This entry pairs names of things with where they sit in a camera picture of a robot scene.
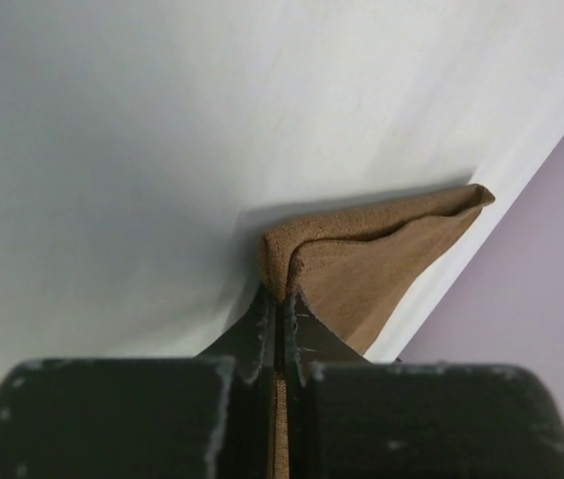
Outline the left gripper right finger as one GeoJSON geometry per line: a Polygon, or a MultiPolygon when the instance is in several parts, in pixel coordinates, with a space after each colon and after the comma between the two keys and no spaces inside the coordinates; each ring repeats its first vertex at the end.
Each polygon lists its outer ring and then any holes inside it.
{"type": "Polygon", "coordinates": [[[564,478],[564,423],[509,364],[371,363],[310,310],[283,306],[293,478],[564,478]]]}

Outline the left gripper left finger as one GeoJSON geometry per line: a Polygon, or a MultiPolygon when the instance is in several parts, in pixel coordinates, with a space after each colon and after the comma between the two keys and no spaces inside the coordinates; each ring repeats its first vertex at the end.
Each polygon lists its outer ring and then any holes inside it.
{"type": "Polygon", "coordinates": [[[0,382],[0,478],[269,478],[276,303],[193,357],[36,358],[0,382]]]}

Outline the brown cloth napkin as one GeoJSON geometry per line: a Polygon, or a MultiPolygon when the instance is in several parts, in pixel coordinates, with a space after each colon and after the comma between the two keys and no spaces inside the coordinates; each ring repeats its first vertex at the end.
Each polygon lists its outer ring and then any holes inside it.
{"type": "Polygon", "coordinates": [[[278,302],[302,293],[316,318],[363,355],[415,280],[494,201],[472,184],[295,218],[261,236],[261,279],[278,302]]]}

